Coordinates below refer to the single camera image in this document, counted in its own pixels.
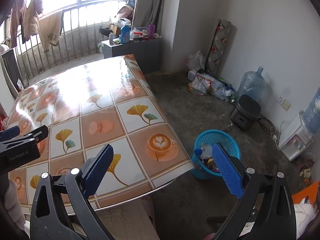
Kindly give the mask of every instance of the table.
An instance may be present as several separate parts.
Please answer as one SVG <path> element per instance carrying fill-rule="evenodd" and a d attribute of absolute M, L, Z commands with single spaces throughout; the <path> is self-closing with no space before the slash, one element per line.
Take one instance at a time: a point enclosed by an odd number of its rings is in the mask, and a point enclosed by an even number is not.
<path fill-rule="evenodd" d="M 153 39 L 110 45 L 109 40 L 107 40 L 102 42 L 102 51 L 105 58 L 133 54 L 141 71 L 147 74 L 159 69 L 160 41 L 160 39 Z"/>
<path fill-rule="evenodd" d="M 7 127 L 20 136 L 47 125 L 41 156 L 9 173 L 30 213 L 40 175 L 81 167 L 109 143 L 114 158 L 94 196 L 94 209 L 154 191 L 193 168 L 133 55 L 103 59 L 44 79 L 19 93 Z M 62 194 L 68 213 L 70 200 Z"/>

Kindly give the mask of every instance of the metal bolt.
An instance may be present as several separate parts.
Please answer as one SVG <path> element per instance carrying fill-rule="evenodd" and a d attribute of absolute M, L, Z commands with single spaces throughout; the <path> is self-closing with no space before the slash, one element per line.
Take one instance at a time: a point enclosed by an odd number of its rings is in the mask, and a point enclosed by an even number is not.
<path fill-rule="evenodd" d="M 247 173 L 249 174 L 254 174 L 254 169 L 253 168 L 247 168 Z"/>
<path fill-rule="evenodd" d="M 46 177 L 48 177 L 49 173 L 44 172 L 41 174 L 41 178 L 45 179 Z"/>
<path fill-rule="evenodd" d="M 279 178 L 284 178 L 284 174 L 283 174 L 281 171 L 279 171 L 279 172 L 277 173 L 277 176 L 278 176 Z"/>
<path fill-rule="evenodd" d="M 71 174 L 72 175 L 76 175 L 76 174 L 78 174 L 79 173 L 79 168 L 73 168 L 72 170 L 71 170 Z"/>

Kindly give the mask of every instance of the large plastic water bottle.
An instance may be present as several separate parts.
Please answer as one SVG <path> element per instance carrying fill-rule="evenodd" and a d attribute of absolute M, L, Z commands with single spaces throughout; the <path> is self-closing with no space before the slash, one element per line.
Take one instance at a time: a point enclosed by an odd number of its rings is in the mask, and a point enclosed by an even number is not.
<path fill-rule="evenodd" d="M 244 73 L 238 91 L 235 95 L 236 100 L 240 98 L 243 94 L 248 95 L 255 101 L 258 101 L 265 86 L 266 81 L 261 76 L 263 67 L 259 66 L 258 70 L 248 71 Z"/>
<path fill-rule="evenodd" d="M 203 160 L 212 158 L 212 145 L 202 144 L 201 148 L 195 149 L 195 155 L 198 155 Z"/>
<path fill-rule="evenodd" d="M 303 112 L 303 121 L 309 132 L 316 134 L 320 128 L 320 88 Z"/>

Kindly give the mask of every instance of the white glove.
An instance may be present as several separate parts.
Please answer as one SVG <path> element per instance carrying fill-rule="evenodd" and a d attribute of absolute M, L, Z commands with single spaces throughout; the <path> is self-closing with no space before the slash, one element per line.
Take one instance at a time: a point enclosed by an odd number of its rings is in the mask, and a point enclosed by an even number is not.
<path fill-rule="evenodd" d="M 17 185 L 9 179 L 9 187 L 4 195 L 4 207 L 8 211 L 13 222 L 21 229 L 24 230 L 26 218 L 21 209 L 20 201 L 18 200 Z"/>

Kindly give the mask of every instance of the blue detergent bottle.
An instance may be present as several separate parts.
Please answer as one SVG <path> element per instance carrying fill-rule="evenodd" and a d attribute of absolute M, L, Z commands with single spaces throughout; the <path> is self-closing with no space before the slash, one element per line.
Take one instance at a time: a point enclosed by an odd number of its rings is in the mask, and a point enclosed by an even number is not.
<path fill-rule="evenodd" d="M 130 28 L 128 25 L 125 25 L 121 28 L 121 44 L 130 43 Z"/>

